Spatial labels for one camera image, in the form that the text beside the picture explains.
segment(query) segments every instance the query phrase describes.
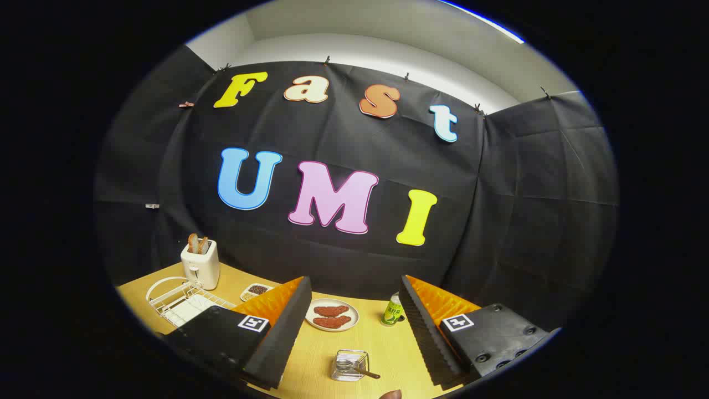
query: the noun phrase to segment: small dish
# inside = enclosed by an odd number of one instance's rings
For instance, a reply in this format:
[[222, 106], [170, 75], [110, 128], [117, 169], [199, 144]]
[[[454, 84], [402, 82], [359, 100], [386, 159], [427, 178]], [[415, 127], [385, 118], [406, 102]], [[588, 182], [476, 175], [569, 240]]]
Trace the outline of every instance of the small dish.
[[248, 300], [250, 300], [250, 299], [256, 298], [257, 296], [261, 295], [261, 294], [256, 294], [256, 293], [252, 293], [251, 291], [249, 291], [249, 289], [250, 289], [251, 287], [253, 287], [254, 285], [260, 285], [260, 286], [262, 286], [262, 287], [265, 287], [265, 288], [266, 288], [265, 293], [269, 292], [270, 290], [273, 290], [273, 287], [270, 286], [270, 285], [265, 285], [265, 284], [260, 284], [260, 283], [253, 283], [253, 284], [249, 285], [248, 287], [246, 287], [246, 289], [244, 290], [244, 292], [241, 293], [241, 296], [240, 296], [239, 298], [241, 298], [242, 301], [246, 302], [246, 301], [248, 301]]
[[[337, 328], [337, 329], [318, 326], [317, 324], [315, 324], [313, 322], [313, 319], [315, 319], [316, 317], [323, 317], [323, 316], [320, 316], [319, 314], [315, 313], [314, 309], [316, 306], [347, 306], [349, 309], [344, 313], [340, 313], [338, 315], [338, 317], [339, 316], [349, 316], [352, 318], [352, 320], [344, 323], [340, 328]], [[308, 308], [308, 312], [306, 313], [306, 320], [308, 320], [308, 323], [310, 323], [313, 327], [315, 327], [317, 329], [321, 329], [323, 331], [341, 332], [341, 331], [351, 329], [357, 324], [357, 322], [359, 321], [359, 313], [357, 312], [357, 309], [355, 309], [349, 303], [343, 302], [341, 300], [332, 299], [332, 298], [321, 298], [321, 299], [313, 300], [311, 302], [311, 305]]]

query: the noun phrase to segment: green can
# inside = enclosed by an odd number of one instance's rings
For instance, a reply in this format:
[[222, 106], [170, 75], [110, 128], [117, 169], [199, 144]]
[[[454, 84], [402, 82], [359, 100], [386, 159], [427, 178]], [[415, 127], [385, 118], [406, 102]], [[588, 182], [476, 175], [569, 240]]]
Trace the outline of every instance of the green can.
[[401, 306], [401, 301], [398, 298], [398, 293], [391, 296], [389, 304], [386, 306], [386, 310], [381, 315], [381, 323], [387, 327], [391, 327], [396, 324], [399, 316], [403, 312], [403, 306]]

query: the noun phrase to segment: black backdrop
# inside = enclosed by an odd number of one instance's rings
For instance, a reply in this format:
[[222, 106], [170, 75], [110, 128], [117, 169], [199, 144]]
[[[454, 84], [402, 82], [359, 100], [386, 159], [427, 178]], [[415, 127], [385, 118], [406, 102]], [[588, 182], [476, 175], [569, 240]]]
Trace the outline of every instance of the black backdrop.
[[[213, 108], [232, 76], [253, 72], [269, 76], [235, 106]], [[330, 81], [325, 102], [283, 97], [304, 75]], [[399, 90], [395, 116], [359, 111], [372, 84]], [[180, 109], [184, 101], [196, 105]], [[428, 111], [434, 104], [457, 116], [456, 142], [435, 135]], [[238, 179], [246, 193], [258, 171], [254, 154], [283, 155], [258, 209], [233, 209], [217, 194], [220, 154], [229, 147], [250, 153]], [[303, 160], [325, 163], [335, 189], [356, 170], [379, 177], [366, 234], [287, 219]], [[396, 242], [411, 189], [438, 198], [422, 246]], [[618, 194], [605, 132], [578, 92], [483, 117], [448, 94], [375, 70], [267, 62], [212, 74], [183, 47], [116, 119], [99, 161], [96, 199], [101, 247], [116, 284], [179, 262], [196, 231], [218, 242], [222, 262], [281, 283], [309, 275], [318, 292], [386, 299], [398, 277], [409, 274], [481, 306], [505, 303], [553, 329], [605, 264]]]

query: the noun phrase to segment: table surface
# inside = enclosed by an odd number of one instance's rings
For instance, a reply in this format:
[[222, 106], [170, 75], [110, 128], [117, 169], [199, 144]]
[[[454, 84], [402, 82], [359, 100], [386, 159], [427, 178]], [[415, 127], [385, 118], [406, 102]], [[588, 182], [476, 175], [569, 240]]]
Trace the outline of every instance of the table surface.
[[[119, 286], [123, 300], [153, 332], [168, 334], [175, 326], [163, 319], [145, 300], [145, 293], [155, 282], [166, 277], [184, 277], [182, 264], [177, 263]], [[208, 292], [235, 305], [249, 284], [281, 285], [221, 264], [219, 282]], [[151, 297], [157, 297], [180, 285], [180, 280], [170, 280], [158, 285]], [[262, 390], [277, 398], [371, 398], [378, 399], [390, 390], [401, 389], [403, 398], [435, 398], [449, 390], [434, 386], [426, 370], [423, 357], [408, 324], [408, 319], [385, 327], [379, 323], [386, 309], [386, 300], [363, 300], [313, 292], [313, 299], [334, 298], [353, 306], [359, 312], [359, 322], [343, 332], [316, 329], [303, 320], [293, 350], [286, 364], [283, 381], [278, 389]], [[330, 378], [332, 360], [339, 349], [356, 349], [369, 353], [370, 371], [381, 375], [379, 380], [364, 377], [355, 382], [334, 381]]]

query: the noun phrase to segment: meat patty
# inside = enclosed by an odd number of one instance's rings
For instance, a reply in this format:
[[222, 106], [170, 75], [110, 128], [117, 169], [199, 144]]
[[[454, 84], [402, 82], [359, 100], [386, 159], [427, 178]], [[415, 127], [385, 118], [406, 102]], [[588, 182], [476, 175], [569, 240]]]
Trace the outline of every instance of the meat patty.
[[313, 311], [320, 316], [336, 317], [340, 313], [350, 310], [347, 306], [316, 306]]
[[352, 320], [350, 316], [316, 317], [313, 319], [313, 323], [325, 328], [340, 328], [344, 323], [349, 322], [350, 320]]

